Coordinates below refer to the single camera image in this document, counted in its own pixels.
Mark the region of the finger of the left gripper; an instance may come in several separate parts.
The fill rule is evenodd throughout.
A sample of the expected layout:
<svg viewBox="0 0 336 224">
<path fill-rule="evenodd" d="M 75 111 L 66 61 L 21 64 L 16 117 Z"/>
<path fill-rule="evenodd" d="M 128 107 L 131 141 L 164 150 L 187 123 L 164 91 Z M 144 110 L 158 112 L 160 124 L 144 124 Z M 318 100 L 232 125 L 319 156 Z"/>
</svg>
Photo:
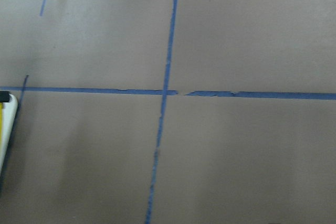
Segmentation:
<svg viewBox="0 0 336 224">
<path fill-rule="evenodd" d="M 8 103 L 11 100 L 9 91 L 0 91 L 0 103 Z"/>
</svg>

